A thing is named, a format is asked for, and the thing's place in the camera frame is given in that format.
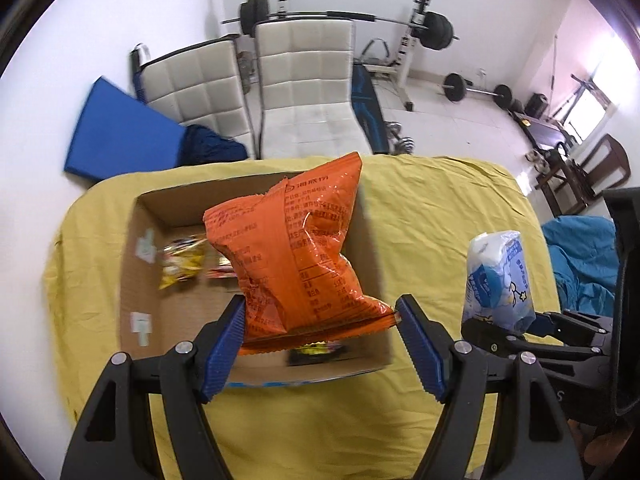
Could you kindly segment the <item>person right hand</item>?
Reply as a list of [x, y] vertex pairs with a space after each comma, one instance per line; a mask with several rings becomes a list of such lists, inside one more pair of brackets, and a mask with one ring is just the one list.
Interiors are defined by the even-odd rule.
[[585, 479], [639, 479], [639, 429], [621, 422], [607, 434], [568, 421]]

